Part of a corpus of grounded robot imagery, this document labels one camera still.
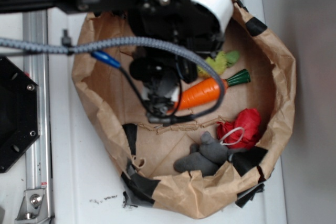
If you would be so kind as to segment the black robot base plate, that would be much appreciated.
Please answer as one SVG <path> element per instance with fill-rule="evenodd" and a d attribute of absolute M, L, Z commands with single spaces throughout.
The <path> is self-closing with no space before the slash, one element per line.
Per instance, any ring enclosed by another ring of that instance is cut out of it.
<path fill-rule="evenodd" d="M 38 85 L 1 57 L 1 173 L 8 172 L 38 137 Z"/>

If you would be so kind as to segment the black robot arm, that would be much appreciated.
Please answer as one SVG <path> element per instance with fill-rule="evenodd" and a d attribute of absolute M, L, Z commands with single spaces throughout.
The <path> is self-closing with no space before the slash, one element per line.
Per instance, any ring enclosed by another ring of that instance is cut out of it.
<path fill-rule="evenodd" d="M 118 70 L 122 66 L 105 49 L 136 46 L 144 56 L 133 60 L 122 74 L 129 85 L 134 80 L 144 84 L 145 93 L 138 99 L 151 123 L 175 124 L 192 121 L 215 111 L 222 103 L 225 86 L 205 58 L 215 57 L 221 50 L 225 30 L 233 14 L 231 0 L 1 0 L 1 13 L 30 12 L 59 8 L 67 14 L 101 14 L 112 12 L 128 21 L 132 37 L 121 37 L 74 46 L 64 34 L 61 45 L 1 39 L 1 46 L 22 52 L 51 54 L 80 54 L 88 52 L 97 60 Z M 186 93 L 182 83 L 197 77 L 203 68 L 217 86 L 215 104 L 196 114 L 177 116 Z"/>

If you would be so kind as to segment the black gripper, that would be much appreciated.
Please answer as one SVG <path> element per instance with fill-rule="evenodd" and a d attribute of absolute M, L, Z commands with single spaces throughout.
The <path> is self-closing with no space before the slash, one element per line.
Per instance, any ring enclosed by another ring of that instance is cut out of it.
<path fill-rule="evenodd" d="M 129 73 L 143 84 L 140 99 L 148 121 L 164 126 L 183 122 L 175 115 L 182 104 L 182 82 L 197 79 L 196 64 L 154 48 L 136 48 L 132 58 Z"/>

